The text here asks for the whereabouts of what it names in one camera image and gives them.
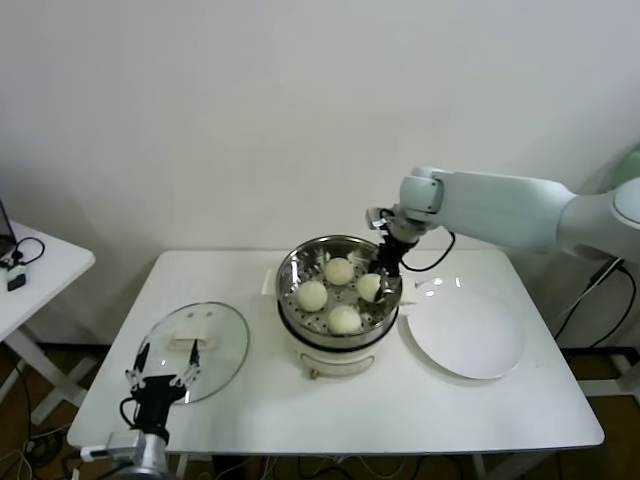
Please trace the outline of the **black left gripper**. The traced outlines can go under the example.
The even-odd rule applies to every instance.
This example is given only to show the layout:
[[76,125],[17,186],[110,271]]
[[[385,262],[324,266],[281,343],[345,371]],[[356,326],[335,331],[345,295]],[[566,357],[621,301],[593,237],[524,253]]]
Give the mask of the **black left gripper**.
[[182,374],[145,377],[141,387],[148,354],[149,343],[146,342],[138,351],[133,367],[125,371],[130,387],[137,389],[131,392],[131,398],[138,406],[132,429],[168,440],[166,422],[171,406],[183,398],[183,388],[190,387],[199,376],[198,342],[193,341],[188,365]]

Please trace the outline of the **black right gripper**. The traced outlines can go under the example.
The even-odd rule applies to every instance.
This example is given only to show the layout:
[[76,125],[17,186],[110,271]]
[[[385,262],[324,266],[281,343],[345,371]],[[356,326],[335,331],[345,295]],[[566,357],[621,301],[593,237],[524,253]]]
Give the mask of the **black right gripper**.
[[378,245],[376,253],[372,256],[370,263],[370,273],[384,275],[377,281],[377,288],[374,291],[372,302],[381,303],[390,295],[394,295],[398,289],[398,279],[400,276],[400,264],[403,257],[418,244],[397,240],[391,235],[385,235]]

